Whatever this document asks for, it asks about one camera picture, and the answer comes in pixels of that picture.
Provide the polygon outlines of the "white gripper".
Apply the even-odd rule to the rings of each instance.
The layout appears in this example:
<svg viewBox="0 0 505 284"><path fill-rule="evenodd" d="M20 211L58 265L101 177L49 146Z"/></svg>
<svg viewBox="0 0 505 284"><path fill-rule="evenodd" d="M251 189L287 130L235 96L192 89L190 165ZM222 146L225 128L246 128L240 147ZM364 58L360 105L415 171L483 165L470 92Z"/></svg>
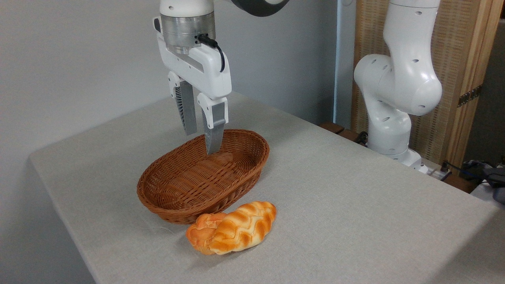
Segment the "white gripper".
<svg viewBox="0 0 505 284"><path fill-rule="evenodd" d="M220 72L220 53L207 45L193 47L188 55L173 53L166 48L159 32L157 43L163 63L169 69L170 95L176 101L185 134L197 132L194 86L201 92L197 102L202 110L207 154L218 152L224 126L229 122L228 100L225 98L232 92L228 60L225 59L225 69Z"/></svg>

